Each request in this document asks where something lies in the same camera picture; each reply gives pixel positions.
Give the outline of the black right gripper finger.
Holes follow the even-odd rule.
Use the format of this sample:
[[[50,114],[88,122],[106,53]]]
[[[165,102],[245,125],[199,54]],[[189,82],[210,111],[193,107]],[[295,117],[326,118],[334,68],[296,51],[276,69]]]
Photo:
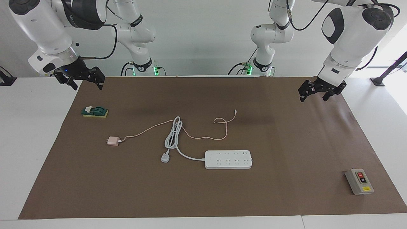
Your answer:
[[[60,84],[66,84],[72,87],[73,90],[78,89],[78,85],[74,82],[72,77],[65,76],[62,72],[54,72],[53,75]]]
[[[99,90],[103,89],[103,83],[105,82],[105,75],[100,70],[99,67],[93,67],[92,69],[88,69],[88,73],[86,74],[86,81],[96,84]]]

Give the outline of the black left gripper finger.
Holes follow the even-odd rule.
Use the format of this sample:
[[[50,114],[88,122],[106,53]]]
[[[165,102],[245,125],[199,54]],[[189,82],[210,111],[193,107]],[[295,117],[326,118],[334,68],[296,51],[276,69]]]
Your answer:
[[[342,83],[340,83],[340,85],[337,87],[331,85],[324,87],[324,91],[326,93],[324,94],[322,99],[324,101],[327,101],[330,97],[341,94],[346,86],[347,86],[346,82],[342,81]]]
[[[305,80],[301,84],[301,86],[298,89],[300,102],[304,102],[308,96],[318,93],[318,91],[315,89],[316,83],[317,80],[314,81]]]

